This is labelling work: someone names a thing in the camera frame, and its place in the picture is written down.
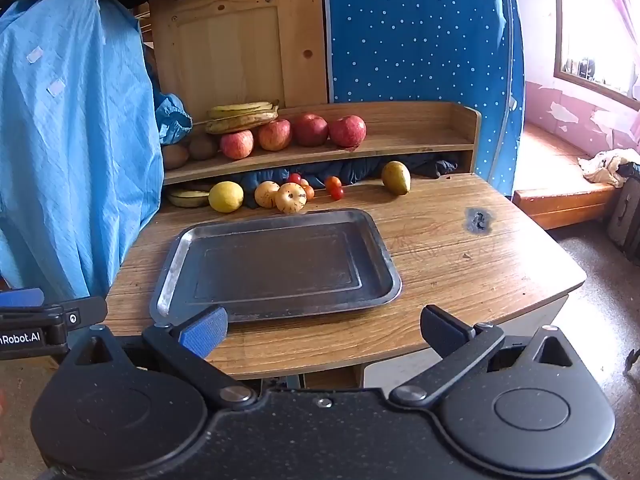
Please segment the yellow lemon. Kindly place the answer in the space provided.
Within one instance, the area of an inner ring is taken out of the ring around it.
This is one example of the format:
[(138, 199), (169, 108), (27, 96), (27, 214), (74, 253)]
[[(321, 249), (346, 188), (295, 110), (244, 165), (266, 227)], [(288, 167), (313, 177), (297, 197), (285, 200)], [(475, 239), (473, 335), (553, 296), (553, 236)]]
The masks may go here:
[(232, 181), (215, 184), (208, 193), (209, 206), (221, 214), (231, 214), (241, 208), (244, 200), (242, 186)]

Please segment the red tomato pair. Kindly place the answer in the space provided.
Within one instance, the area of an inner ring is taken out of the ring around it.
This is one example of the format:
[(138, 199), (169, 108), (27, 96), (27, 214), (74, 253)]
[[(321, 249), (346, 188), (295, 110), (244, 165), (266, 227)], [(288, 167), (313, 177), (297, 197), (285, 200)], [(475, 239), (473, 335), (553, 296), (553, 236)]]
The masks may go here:
[(345, 195), (344, 188), (341, 186), (339, 188), (332, 188), (330, 195), (334, 200), (341, 200)]

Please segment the orange tomato pair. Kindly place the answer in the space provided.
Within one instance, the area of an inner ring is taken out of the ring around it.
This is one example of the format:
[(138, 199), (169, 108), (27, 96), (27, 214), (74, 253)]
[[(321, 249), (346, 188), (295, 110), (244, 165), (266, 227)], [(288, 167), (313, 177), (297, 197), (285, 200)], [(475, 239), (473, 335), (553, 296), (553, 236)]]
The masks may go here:
[(331, 191), (332, 188), (340, 188), (342, 186), (342, 182), (338, 177), (331, 176), (326, 178), (324, 181), (324, 186), (328, 191)]

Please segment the orange cherry tomato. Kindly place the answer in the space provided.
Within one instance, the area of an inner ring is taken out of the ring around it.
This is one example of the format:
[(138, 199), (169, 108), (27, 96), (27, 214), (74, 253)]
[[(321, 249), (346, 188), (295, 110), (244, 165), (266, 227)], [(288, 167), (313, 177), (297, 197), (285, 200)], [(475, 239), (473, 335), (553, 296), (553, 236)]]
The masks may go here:
[(312, 200), (314, 198), (314, 189), (310, 185), (304, 185), (303, 189), (305, 191), (307, 200)]

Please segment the banana under shelf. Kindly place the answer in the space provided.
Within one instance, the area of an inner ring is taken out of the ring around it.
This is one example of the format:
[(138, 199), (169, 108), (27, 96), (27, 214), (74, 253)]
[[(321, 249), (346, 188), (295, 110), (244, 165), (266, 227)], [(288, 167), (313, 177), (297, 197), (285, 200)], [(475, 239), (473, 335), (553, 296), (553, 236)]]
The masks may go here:
[(171, 205), (178, 208), (200, 208), (208, 204), (209, 192), (184, 190), (175, 188), (167, 192), (166, 197)]

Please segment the metal baking tray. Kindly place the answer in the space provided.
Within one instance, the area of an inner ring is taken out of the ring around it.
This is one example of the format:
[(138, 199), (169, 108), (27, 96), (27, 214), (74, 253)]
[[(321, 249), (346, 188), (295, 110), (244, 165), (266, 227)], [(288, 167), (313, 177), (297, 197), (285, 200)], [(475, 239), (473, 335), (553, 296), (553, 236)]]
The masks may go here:
[(190, 226), (170, 246), (149, 311), (179, 325), (221, 306), (248, 323), (375, 308), (400, 291), (374, 220), (346, 208)]

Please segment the back yellow spotted pear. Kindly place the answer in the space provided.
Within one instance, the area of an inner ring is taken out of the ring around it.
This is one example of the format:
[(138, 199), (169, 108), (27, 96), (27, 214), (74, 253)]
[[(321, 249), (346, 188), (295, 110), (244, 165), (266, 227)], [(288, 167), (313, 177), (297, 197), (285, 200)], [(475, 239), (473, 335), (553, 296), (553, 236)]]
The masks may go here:
[(276, 197), (280, 190), (280, 185), (273, 181), (264, 181), (254, 191), (254, 200), (259, 207), (272, 209), (276, 208)]

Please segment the yellow spotted pear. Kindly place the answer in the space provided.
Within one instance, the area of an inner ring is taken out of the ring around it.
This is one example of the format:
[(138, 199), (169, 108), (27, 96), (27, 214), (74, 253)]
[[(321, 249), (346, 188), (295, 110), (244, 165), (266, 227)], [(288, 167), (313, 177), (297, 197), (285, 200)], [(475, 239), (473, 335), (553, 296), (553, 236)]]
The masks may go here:
[(254, 191), (254, 200), (259, 207), (272, 209), (276, 208), (276, 197), (280, 190), (280, 185), (273, 181), (264, 181)]
[(278, 211), (284, 214), (297, 214), (305, 207), (307, 194), (300, 184), (288, 182), (280, 186), (274, 201)]

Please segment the wooden bench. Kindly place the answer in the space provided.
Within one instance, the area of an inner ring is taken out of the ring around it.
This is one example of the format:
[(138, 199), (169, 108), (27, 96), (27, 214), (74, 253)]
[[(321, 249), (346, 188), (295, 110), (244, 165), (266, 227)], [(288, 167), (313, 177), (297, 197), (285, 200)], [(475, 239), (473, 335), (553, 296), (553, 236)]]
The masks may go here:
[(620, 191), (586, 180), (578, 166), (582, 156), (573, 144), (526, 124), (518, 147), (514, 205), (545, 230), (607, 217)]

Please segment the front yellow spotted pear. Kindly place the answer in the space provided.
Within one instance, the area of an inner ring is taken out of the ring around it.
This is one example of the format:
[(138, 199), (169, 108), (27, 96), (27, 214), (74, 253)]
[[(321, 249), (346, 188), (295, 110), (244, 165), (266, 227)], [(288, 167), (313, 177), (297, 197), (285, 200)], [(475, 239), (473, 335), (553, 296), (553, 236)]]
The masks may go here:
[(297, 214), (305, 207), (307, 194), (300, 184), (288, 182), (280, 186), (274, 201), (278, 211), (284, 214)]

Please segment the left brown kiwi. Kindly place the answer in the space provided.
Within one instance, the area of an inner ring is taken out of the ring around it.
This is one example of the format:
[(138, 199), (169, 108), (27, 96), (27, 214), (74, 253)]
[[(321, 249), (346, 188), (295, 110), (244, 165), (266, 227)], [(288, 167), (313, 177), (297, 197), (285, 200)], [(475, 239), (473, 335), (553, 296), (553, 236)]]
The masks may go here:
[(162, 155), (166, 171), (184, 166), (190, 158), (189, 150), (180, 144), (163, 145)]

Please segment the leftmost red-yellow apple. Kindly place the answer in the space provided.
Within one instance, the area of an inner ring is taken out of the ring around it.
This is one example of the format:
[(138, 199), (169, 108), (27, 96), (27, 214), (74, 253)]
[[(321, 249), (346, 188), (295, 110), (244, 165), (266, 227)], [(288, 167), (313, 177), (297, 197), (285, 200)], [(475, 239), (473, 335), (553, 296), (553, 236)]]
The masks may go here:
[(224, 156), (239, 160), (250, 156), (254, 148), (254, 136), (250, 130), (224, 134), (220, 139), (220, 149)]

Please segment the red-yellow apple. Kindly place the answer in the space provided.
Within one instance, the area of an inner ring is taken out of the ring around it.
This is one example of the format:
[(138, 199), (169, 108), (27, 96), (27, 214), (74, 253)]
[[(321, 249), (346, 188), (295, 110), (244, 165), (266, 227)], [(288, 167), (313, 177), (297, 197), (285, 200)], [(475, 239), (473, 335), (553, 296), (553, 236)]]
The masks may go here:
[(258, 131), (258, 143), (263, 150), (282, 151), (292, 140), (291, 123), (287, 119), (276, 119), (262, 125)]
[(254, 148), (254, 136), (250, 130), (224, 134), (220, 139), (220, 149), (224, 156), (239, 160), (250, 156)]

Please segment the lower spotted banana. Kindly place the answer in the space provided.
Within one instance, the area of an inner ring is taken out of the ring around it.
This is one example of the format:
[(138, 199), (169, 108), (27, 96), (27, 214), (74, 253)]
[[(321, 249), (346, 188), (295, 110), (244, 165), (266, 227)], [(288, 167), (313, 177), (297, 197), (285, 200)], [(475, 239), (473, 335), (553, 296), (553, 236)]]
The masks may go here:
[(228, 134), (265, 125), (278, 118), (277, 110), (262, 110), (252, 114), (211, 119), (205, 124), (205, 131), (209, 134)]

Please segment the wooden desk shelf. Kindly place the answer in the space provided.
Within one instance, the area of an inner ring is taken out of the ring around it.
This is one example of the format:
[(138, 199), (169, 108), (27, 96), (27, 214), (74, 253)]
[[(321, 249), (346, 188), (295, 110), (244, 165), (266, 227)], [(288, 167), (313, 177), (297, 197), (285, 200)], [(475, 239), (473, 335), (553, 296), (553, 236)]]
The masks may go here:
[(458, 169), (471, 172), (480, 140), (482, 115), (458, 103), (436, 101), (384, 101), (322, 104), (292, 107), (279, 114), (292, 122), (305, 113), (316, 114), (327, 122), (348, 115), (361, 117), (367, 135), (356, 148), (339, 148), (332, 141), (315, 148), (292, 142), (278, 152), (255, 146), (247, 158), (232, 160), (217, 154), (209, 160), (190, 160), (165, 176), (163, 190), (196, 188), (206, 191), (221, 180), (253, 185), (259, 180), (283, 182), (293, 170), (308, 176), (309, 165), (319, 167), (349, 159), (395, 157), (435, 153), (439, 157), (458, 154)]

